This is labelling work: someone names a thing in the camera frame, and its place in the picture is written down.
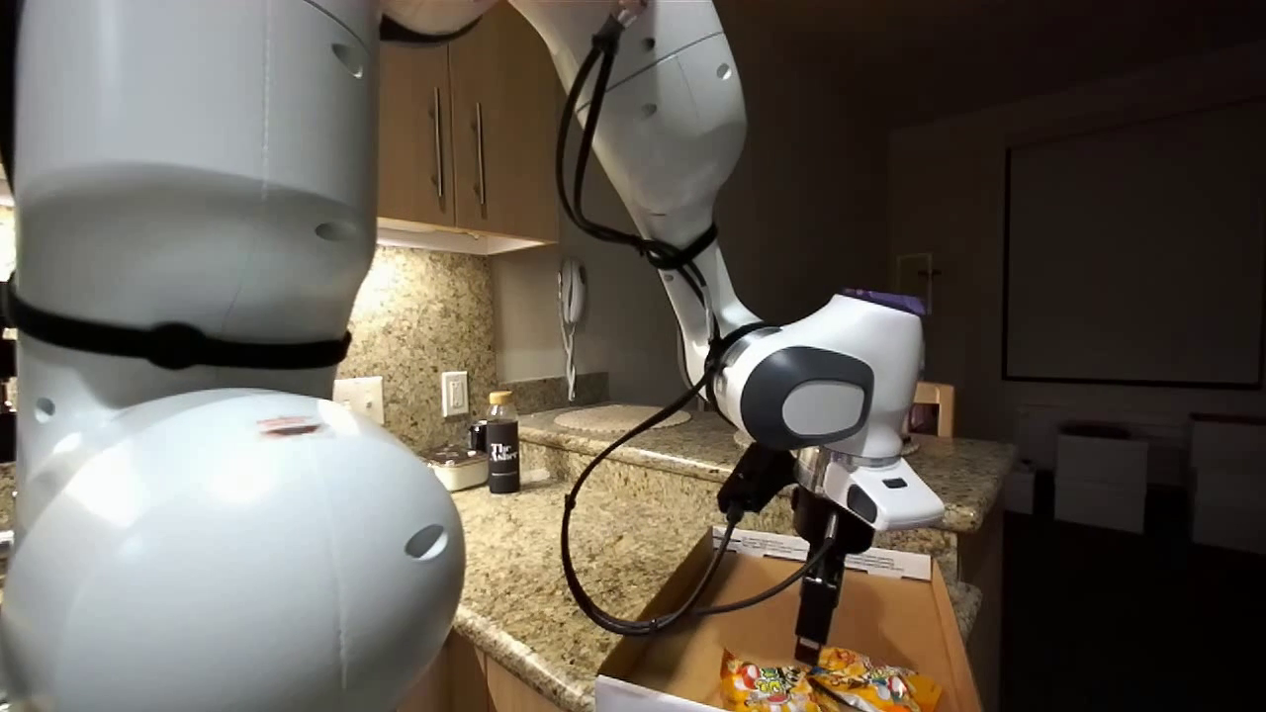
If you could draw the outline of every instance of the cabinet door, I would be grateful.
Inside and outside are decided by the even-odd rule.
[[[507,4],[452,43],[453,217],[498,233],[536,233],[551,162],[543,162],[543,38]]]
[[[452,217],[448,51],[381,43],[381,217]]]

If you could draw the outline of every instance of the black band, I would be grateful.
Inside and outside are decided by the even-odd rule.
[[[713,374],[722,373],[728,346],[735,346],[746,333],[760,333],[760,329],[776,329],[776,325],[771,325],[771,319],[750,319],[750,325],[739,325],[739,329],[728,333],[728,336],[713,336],[709,361],[702,361],[702,397],[709,397],[713,405],[720,405],[716,391],[713,391]]]
[[[646,241],[646,261],[654,269],[684,269],[691,266],[709,246],[716,241],[716,224],[709,224],[699,237],[691,237],[684,248],[668,241]]]
[[[21,333],[35,339],[100,353],[100,356],[125,356],[150,361],[159,366],[333,366],[346,356],[353,336],[341,339],[303,339],[303,344],[244,344],[244,339],[217,339],[199,333],[193,325],[155,325],[155,329],[122,329],[122,325],[96,325],[73,315],[43,314],[21,300],[17,282],[9,282],[9,308]]]

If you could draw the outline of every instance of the black bottle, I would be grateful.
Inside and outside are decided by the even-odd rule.
[[[509,407],[509,391],[485,397],[485,492],[509,494],[519,492],[519,419]]]

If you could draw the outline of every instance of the black cable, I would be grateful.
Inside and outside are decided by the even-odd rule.
[[[709,282],[691,266],[691,258],[713,246],[716,228],[699,233],[688,248],[676,248],[676,246],[656,241],[656,237],[619,233],[619,228],[601,224],[601,221],[593,221],[586,215],[586,172],[590,172],[593,134],[598,134],[598,121],[601,121],[605,88],[608,88],[608,71],[614,71],[615,49],[619,49],[619,30],[623,30],[623,25],[615,14],[605,20],[605,26],[590,43],[590,54],[586,54],[580,71],[572,76],[572,81],[567,89],[567,105],[561,105],[561,117],[559,117],[559,143],[552,143],[552,188],[559,188],[561,215],[580,233],[590,233],[598,241],[629,246],[646,261],[654,261],[656,269],[681,274],[684,286],[697,294],[697,300],[702,300]],[[572,187],[567,187],[571,117],[576,113],[576,101],[580,101],[580,89],[586,89],[593,66],[598,66],[598,81],[590,89],[593,97],[590,97],[590,113],[586,113],[586,126],[580,126],[576,170],[572,170]]]
[[[739,519],[728,519],[722,526],[722,540],[713,548],[713,561],[702,568],[702,577],[688,588],[688,598],[666,612],[666,615],[654,615],[654,619],[623,619],[615,612],[605,612],[580,584],[576,568],[572,568],[572,556],[571,556],[571,519],[572,519],[572,506],[576,506],[576,494],[586,492],[590,474],[615,451],[623,448],[629,437],[638,437],[642,432],[666,424],[673,410],[681,410],[699,387],[702,381],[713,381],[713,373],[702,373],[684,397],[676,397],[673,405],[666,405],[659,410],[654,410],[646,424],[638,424],[634,432],[623,432],[619,437],[614,437],[608,448],[601,448],[590,466],[576,474],[576,484],[571,485],[571,494],[561,497],[561,577],[567,577],[567,588],[571,598],[580,606],[580,612],[590,619],[598,619],[601,627],[608,634],[619,634],[619,635],[656,635],[656,634],[668,634],[676,627],[681,619],[688,619],[688,612],[697,610],[697,601],[709,594],[713,577],[720,575],[720,561],[722,561],[722,548],[731,540],[731,531],[739,526]]]
[[[650,428],[656,428],[656,424],[666,424],[673,410],[681,410],[688,399],[697,399],[699,387],[713,382],[713,374],[716,374],[720,362],[722,362],[722,361],[716,356],[716,346],[731,346],[731,344],[735,344],[735,339],[713,339],[713,356],[709,356],[702,374],[699,374],[688,391],[681,391],[673,405],[666,405],[659,410],[654,410],[646,424],[638,424],[634,432],[623,432],[619,437],[614,437],[608,448],[601,448],[601,451],[586,464],[586,472],[576,474],[576,484],[571,485],[571,494],[561,497],[561,532],[559,532],[559,539],[561,539],[561,540],[559,540],[559,548],[561,548],[561,583],[567,583],[571,598],[580,606],[580,612],[586,612],[590,619],[598,619],[601,627],[608,627],[608,634],[619,634],[619,635],[656,635],[656,634],[668,634],[668,627],[688,626],[688,619],[699,619],[699,615],[716,615],[716,612],[735,612],[735,610],[763,606],[763,601],[771,601],[776,594],[783,594],[783,588],[790,588],[796,583],[803,583],[805,568],[819,564],[819,556],[829,548],[829,546],[819,546],[816,556],[805,556],[796,575],[788,575],[783,583],[776,583],[776,584],[763,588],[763,594],[750,594],[750,598],[739,598],[739,601],[722,601],[722,606],[699,610],[699,598],[713,588],[713,583],[716,583],[716,575],[720,575],[720,561],[722,561],[722,554],[728,554],[728,540],[731,540],[731,532],[735,532],[735,526],[739,526],[739,519],[743,519],[743,511],[728,511],[722,532],[720,532],[720,540],[713,546],[713,556],[709,556],[709,568],[699,575],[699,583],[684,594],[684,601],[681,601],[673,612],[659,612],[659,615],[650,615],[650,619],[629,619],[629,615],[615,615],[615,612],[601,610],[601,606],[586,594],[586,584],[580,584],[580,577],[576,577],[576,568],[572,568],[572,556],[571,556],[571,519],[572,519],[572,506],[576,506],[590,474],[593,474],[615,448],[623,448],[629,437],[646,436]]]

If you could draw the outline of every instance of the chair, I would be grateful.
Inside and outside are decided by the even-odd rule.
[[[954,382],[917,381],[907,428],[917,436],[954,437]]]

